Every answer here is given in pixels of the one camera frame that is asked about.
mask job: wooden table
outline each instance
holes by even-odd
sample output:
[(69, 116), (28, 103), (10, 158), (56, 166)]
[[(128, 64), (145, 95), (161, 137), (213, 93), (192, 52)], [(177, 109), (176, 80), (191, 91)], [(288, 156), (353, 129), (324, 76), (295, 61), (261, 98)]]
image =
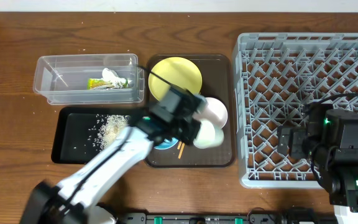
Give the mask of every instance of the wooden table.
[[(358, 14), (0, 13), (0, 223), (17, 223), (30, 191), (80, 168), (50, 159), (61, 106), (32, 91), (43, 55), (221, 53), (243, 32), (358, 32)], [(133, 167), (105, 197), (123, 210), (246, 214), (292, 206), (333, 212), (323, 190), (245, 189), (225, 169)]]

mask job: white wall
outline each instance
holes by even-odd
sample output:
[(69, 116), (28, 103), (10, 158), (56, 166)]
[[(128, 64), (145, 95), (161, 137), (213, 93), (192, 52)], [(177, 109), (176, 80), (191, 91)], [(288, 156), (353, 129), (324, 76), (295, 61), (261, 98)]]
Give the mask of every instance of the white wall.
[(358, 12), (358, 0), (0, 0), (0, 11)]

